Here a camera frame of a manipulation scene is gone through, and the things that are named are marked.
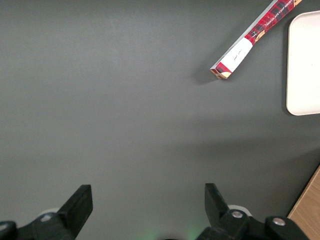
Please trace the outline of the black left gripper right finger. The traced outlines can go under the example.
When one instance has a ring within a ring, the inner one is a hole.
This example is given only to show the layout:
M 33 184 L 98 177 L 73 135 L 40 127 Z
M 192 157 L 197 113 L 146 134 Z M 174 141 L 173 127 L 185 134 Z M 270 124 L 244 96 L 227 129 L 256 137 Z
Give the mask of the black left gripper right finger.
M 241 240 L 250 219 L 242 210 L 230 209 L 213 183 L 205 184 L 205 212 L 210 226 L 197 237 L 198 240 Z

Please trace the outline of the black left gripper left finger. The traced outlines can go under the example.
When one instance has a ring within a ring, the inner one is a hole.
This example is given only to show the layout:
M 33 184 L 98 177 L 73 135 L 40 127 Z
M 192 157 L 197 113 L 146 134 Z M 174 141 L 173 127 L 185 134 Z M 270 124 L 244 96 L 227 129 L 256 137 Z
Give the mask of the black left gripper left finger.
M 92 187 L 81 185 L 56 212 L 46 212 L 32 223 L 35 240 L 75 240 L 93 211 Z

